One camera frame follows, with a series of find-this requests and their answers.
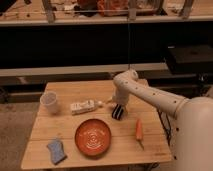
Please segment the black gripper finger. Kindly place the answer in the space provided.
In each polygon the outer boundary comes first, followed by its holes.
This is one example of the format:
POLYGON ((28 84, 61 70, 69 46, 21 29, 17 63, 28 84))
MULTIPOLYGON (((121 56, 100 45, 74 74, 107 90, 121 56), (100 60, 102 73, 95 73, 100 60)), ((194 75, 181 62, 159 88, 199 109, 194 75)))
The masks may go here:
POLYGON ((117 113, 119 112, 119 106, 120 105, 116 105, 116 107, 114 108, 113 112, 112 112, 112 118, 117 119, 117 113))
POLYGON ((121 108, 119 113, 118 113, 117 119, 121 120, 125 113, 126 113, 126 108, 121 108))

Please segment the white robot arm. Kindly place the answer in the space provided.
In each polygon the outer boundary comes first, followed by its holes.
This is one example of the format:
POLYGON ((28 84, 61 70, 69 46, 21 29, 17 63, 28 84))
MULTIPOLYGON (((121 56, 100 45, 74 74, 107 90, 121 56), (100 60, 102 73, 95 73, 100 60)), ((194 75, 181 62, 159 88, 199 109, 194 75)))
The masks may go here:
POLYGON ((205 96, 186 98, 138 82, 135 70, 113 78, 113 101, 126 106, 129 95, 177 120, 174 171, 213 171, 213 99, 205 96))

